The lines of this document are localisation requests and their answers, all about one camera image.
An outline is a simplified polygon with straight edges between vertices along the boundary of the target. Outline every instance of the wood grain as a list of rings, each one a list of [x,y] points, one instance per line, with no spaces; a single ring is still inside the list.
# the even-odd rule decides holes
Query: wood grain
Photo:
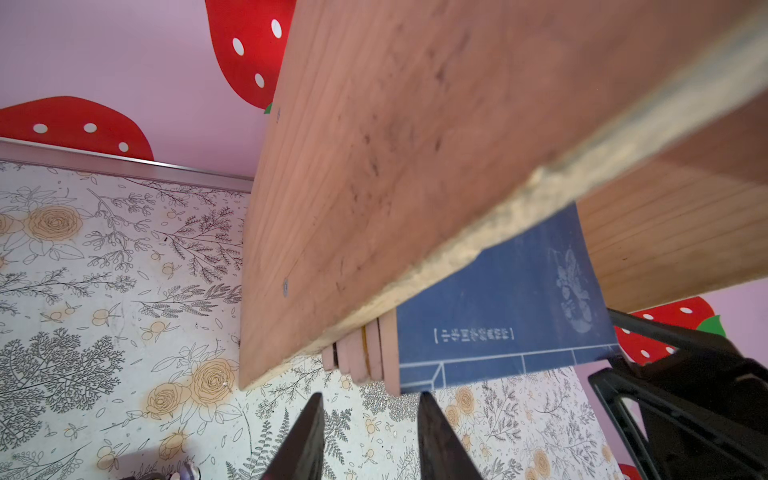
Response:
[[[750,0],[299,1],[246,223],[241,386],[746,101],[766,25]]]
[[[768,93],[578,209],[611,308],[634,312],[768,275]]]

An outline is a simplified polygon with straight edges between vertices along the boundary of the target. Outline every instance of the red strawberry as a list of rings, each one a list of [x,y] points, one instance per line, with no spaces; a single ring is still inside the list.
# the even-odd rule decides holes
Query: red strawberry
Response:
[[[621,474],[624,476],[624,480],[643,480],[643,478],[640,477],[640,472],[638,472],[637,468],[634,466],[620,463],[619,468],[621,469]]]
[[[210,40],[224,77],[266,109],[275,95],[296,0],[206,0]]]
[[[154,160],[141,129],[102,104],[50,97],[0,109],[0,137]]]
[[[641,310],[633,315],[667,325],[682,326],[687,329],[699,329],[725,336],[720,325],[720,317],[700,296]],[[640,365],[655,362],[674,353],[674,348],[666,343],[649,339],[628,330],[616,328],[619,345],[631,359]]]

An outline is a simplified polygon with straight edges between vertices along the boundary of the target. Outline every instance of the floral patterned surface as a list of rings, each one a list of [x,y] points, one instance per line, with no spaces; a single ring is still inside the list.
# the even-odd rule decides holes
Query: floral patterned surface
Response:
[[[237,389],[248,196],[0,164],[0,480],[259,478],[311,392],[323,475],[419,477],[417,397],[316,357]],[[485,478],[620,478],[572,369],[435,392]]]

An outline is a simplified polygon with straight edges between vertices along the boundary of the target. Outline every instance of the green leaf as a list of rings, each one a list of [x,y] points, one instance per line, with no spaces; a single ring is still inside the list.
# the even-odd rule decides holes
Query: green leaf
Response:
[[[726,336],[723,324],[720,323],[720,315],[715,315],[704,320],[701,324],[699,324],[698,327],[696,327],[696,330],[701,332],[714,333],[715,335]]]

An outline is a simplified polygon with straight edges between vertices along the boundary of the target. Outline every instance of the blue book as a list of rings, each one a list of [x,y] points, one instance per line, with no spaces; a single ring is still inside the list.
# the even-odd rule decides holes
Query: blue book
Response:
[[[397,307],[402,393],[618,351],[576,206],[480,253]]]

